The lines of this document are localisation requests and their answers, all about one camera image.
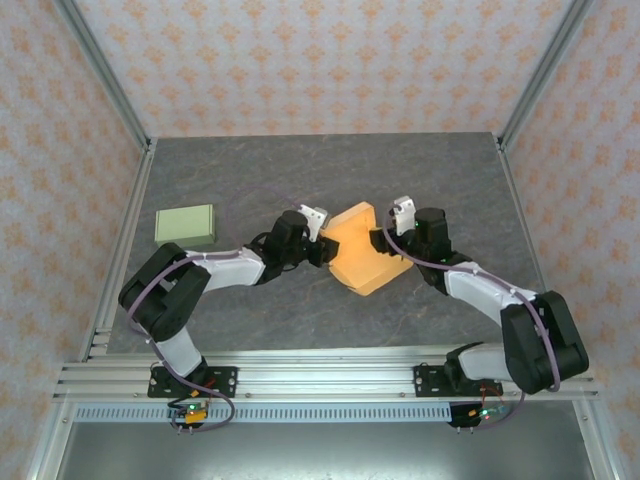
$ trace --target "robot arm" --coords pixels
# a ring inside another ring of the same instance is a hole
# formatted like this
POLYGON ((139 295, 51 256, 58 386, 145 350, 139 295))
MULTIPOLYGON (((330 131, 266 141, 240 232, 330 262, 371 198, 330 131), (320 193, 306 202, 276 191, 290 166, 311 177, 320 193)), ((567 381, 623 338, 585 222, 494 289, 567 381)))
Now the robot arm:
POLYGON ((316 267, 331 261, 338 243, 319 235, 329 215, 306 205, 287 210, 250 243, 230 252, 184 251, 176 244, 160 247, 127 282, 118 297, 128 312, 141 293, 172 265, 193 259, 168 273, 133 311, 132 319, 155 343, 164 360, 179 376, 202 384, 207 364, 193 344, 186 324, 203 293, 233 285, 260 285, 281 275, 286 267, 308 261, 316 267))
MULTIPOLYGON (((502 329, 502 345, 475 343, 447 355, 445 371, 456 392, 469 392, 477 388, 469 388, 470 384, 486 379, 515 382, 529 394, 553 385, 552 359, 523 299, 538 312, 545 327, 560 379, 587 370, 587 353, 560 294, 538 294, 508 284, 452 250, 441 209, 416 210, 409 197, 402 197, 390 213, 394 220, 389 231, 392 241, 411 257, 432 265, 417 265, 424 280, 444 295, 472 305, 502 329)), ((370 237, 378 252, 398 253, 382 230, 371 231, 370 237)))

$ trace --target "green box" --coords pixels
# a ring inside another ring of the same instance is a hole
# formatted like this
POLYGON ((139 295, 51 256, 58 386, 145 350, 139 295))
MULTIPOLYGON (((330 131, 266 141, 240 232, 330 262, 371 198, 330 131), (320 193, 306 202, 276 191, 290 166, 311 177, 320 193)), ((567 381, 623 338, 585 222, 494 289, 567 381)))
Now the green box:
POLYGON ((174 242, 181 248, 215 242, 213 205, 156 212, 156 244, 174 242))

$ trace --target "orange sponge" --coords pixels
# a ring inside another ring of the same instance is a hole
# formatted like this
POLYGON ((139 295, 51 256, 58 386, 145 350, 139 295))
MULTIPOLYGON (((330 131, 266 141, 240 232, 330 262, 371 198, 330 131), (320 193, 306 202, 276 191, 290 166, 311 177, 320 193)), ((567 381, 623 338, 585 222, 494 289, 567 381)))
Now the orange sponge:
POLYGON ((369 230, 376 228, 372 205, 362 202, 334 217, 322 235, 340 242, 329 271, 359 295, 369 295, 413 266, 400 255, 378 253, 371 246, 369 230))

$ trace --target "patterned wall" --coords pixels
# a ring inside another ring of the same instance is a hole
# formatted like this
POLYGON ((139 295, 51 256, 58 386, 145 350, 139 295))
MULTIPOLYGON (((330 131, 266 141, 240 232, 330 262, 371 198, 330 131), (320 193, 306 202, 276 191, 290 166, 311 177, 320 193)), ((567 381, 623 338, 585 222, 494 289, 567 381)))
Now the patterned wall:
POLYGON ((23 479, 139 153, 51 0, 0 3, 0 476, 23 479))
POLYGON ((596 0, 509 159, 542 269, 570 301, 640 474, 637 5, 596 0))
POLYGON ((152 136, 499 133, 570 0, 80 0, 152 136))

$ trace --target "gray marble table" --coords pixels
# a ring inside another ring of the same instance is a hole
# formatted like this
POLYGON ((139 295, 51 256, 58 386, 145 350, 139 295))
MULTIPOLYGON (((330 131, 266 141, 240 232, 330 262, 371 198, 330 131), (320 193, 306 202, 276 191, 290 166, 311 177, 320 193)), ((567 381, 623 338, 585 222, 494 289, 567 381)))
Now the gray marble table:
MULTIPOLYGON (((446 210, 454 248, 512 283, 539 288, 489 133, 162 139, 127 278, 156 249, 157 210, 212 203, 218 214, 213 250, 237 247, 234 235, 248 242, 270 230, 288 205, 270 192, 252 189, 256 184, 333 214, 367 201, 376 207, 379 223, 390 201, 410 195, 418 208, 446 210), (227 201, 241 188, 246 189, 224 223, 227 201)), ((488 318, 429 288, 417 269, 360 297, 326 268, 307 264, 266 285, 204 295, 189 330, 205 351, 409 346, 501 338, 488 318)), ((119 310, 108 352, 147 349, 128 332, 119 310)))

